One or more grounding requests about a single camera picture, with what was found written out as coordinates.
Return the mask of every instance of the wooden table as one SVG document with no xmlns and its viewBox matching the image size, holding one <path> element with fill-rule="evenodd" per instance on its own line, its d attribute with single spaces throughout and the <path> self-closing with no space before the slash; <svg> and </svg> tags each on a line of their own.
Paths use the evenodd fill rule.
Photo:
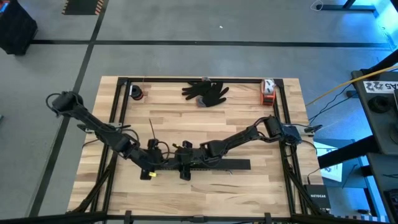
<svg viewBox="0 0 398 224">
<path fill-rule="evenodd" d="M 118 77 L 102 77 L 99 84 L 93 114 L 103 122 L 108 122 L 117 80 Z M 292 123 L 308 124 L 299 80 L 285 78 L 284 83 Z M 195 147 L 201 142 L 227 138 L 252 125 L 258 118 L 274 114 L 272 107 L 259 104 L 260 84 L 224 84 L 229 87 L 226 102 L 211 108 L 198 108 L 195 100 L 185 100 L 181 89 L 188 87 L 187 83 L 144 82 L 135 85 L 144 90 L 144 98 L 140 101 L 129 99 L 124 124 L 131 124 L 138 132 L 143 147 L 152 138 L 148 118 L 154 125 L 157 139 L 170 146 L 187 140 Z M 119 97 L 116 114 L 119 114 L 122 99 L 123 94 Z M 94 134 L 88 134 L 86 142 L 94 139 Z M 94 186 L 102 149 L 103 144 L 99 141 L 84 147 L 69 210 L 78 206 Z M 309 144 L 300 144 L 297 149 L 305 184 L 307 175 L 319 168 L 317 156 Z M 290 217 L 277 142 L 249 142 L 230 150 L 225 158 L 250 159 L 251 170 L 232 173 L 193 171 L 189 182 L 181 180 L 178 171 L 158 170 L 157 177 L 147 181 L 139 179 L 141 169 L 138 166 L 119 158 L 108 213 L 124 215 L 126 210 L 132 210 L 134 215 L 263 217 L 264 212 L 269 212 L 272 217 Z M 310 177 L 312 184 L 322 184 L 319 171 Z M 101 191 L 99 209 L 103 194 L 104 190 Z M 300 210 L 298 198 L 296 193 L 296 209 Z"/>
</svg>

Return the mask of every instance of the black metal frame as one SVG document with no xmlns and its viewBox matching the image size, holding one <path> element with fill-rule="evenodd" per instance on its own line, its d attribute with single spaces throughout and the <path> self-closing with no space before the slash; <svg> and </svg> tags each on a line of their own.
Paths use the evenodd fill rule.
<svg viewBox="0 0 398 224">
<path fill-rule="evenodd" d="M 145 78 L 146 82 L 187 82 L 187 81 L 200 81 L 200 78 Z M 212 78 L 213 81 L 223 81 L 225 83 L 261 83 L 262 79 L 240 79 L 240 78 Z M 282 102 L 282 108 L 284 111 L 284 119 L 286 123 L 290 123 L 289 109 L 287 105 L 287 99 L 285 95 L 284 82 L 282 79 L 274 79 L 275 84 L 280 90 L 280 99 Z M 128 78 L 121 77 L 118 79 L 116 85 L 116 91 L 114 94 L 114 100 L 112 104 L 111 114 L 109 117 L 109 122 L 114 122 L 116 118 L 116 110 L 118 107 L 119 96 L 121 93 L 121 87 L 126 85 L 124 91 L 123 102 L 119 117 L 119 123 L 124 122 L 124 117 L 126 115 L 126 108 L 129 99 L 129 86 L 132 82 L 143 82 L 144 78 Z M 280 118 L 279 108 L 277 99 L 274 103 L 274 113 L 275 116 Z M 302 186 L 302 180 L 300 175 L 300 167 L 297 159 L 296 148 L 294 146 L 290 147 L 290 152 L 292 153 L 292 165 L 289 164 L 286 156 L 286 145 L 283 142 L 279 142 L 282 166 L 284 168 L 284 179 L 286 184 L 286 193 L 289 203 L 289 212 L 291 217 L 286 218 L 272 218 L 270 213 L 264 213 L 264 217 L 205 217 L 205 216 L 156 216 L 156 215 L 132 215 L 130 210 L 126 211 L 125 215 L 108 215 L 109 202 L 111 198 L 111 189 L 113 185 L 114 173 L 116 170 L 116 162 L 118 155 L 114 152 L 111 161 L 107 168 L 106 160 L 109 152 L 109 147 L 104 146 L 103 153 L 101 155 L 101 160 L 98 168 L 97 184 L 90 191 L 87 198 L 83 203 L 72 212 L 68 212 L 64 215 L 51 215 L 46 217 L 29 217 L 29 218 L 17 218 L 12 220 L 0 220 L 0 223 L 88 223 L 103 221 L 106 223 L 107 220 L 124 220 L 124 223 L 130 224 L 135 220 L 169 220 L 169 221 L 190 221 L 193 223 L 204 223 L 204 222 L 261 222 L 261 223 L 272 223 L 272 222 L 294 222 L 294 223 L 377 223 L 377 222 L 364 222 L 361 220 L 349 220 L 345 218 L 335 218 L 329 217 L 327 215 L 308 215 L 307 205 L 305 201 L 308 202 L 309 196 L 307 194 L 300 195 L 300 206 L 303 214 L 297 214 L 295 211 L 295 199 L 293 198 L 293 191 L 290 181 L 292 181 L 299 192 L 305 192 Z M 100 190 L 105 179 L 108 178 L 108 183 L 105 190 L 104 204 L 102 211 L 97 212 L 98 197 L 100 195 Z M 90 213 L 85 213 L 88 205 L 91 203 Z"/>
<path fill-rule="evenodd" d="M 376 8 L 374 6 L 353 6 L 355 0 L 347 0 L 344 5 L 329 5 L 319 4 L 317 5 L 318 10 L 330 10 L 330 11 L 359 11 L 359 12 L 374 12 Z"/>
</svg>

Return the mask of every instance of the gray floor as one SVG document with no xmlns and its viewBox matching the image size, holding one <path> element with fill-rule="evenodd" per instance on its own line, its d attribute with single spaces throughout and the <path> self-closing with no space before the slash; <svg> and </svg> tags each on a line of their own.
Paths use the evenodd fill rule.
<svg viewBox="0 0 398 224">
<path fill-rule="evenodd" d="M 60 1 L 20 2 L 38 22 L 36 39 L 90 39 L 96 16 L 63 16 Z M 308 0 L 245 2 L 110 0 L 98 38 L 386 43 L 372 14 L 314 12 Z M 85 45 L 32 45 L 23 57 L 0 52 L 0 114 L 5 116 L 0 124 L 0 218 L 26 215 L 60 122 L 44 99 L 73 88 L 85 51 Z M 92 110 L 102 75 L 297 77 L 309 102 L 349 80 L 350 71 L 370 67 L 389 53 L 388 49 L 97 45 L 80 94 Z M 308 116 L 332 98 L 309 106 Z M 314 123 L 325 125 L 317 138 L 361 139 L 370 132 L 356 99 Z M 76 124 L 69 124 L 41 215 L 66 210 L 85 137 Z"/>
</svg>

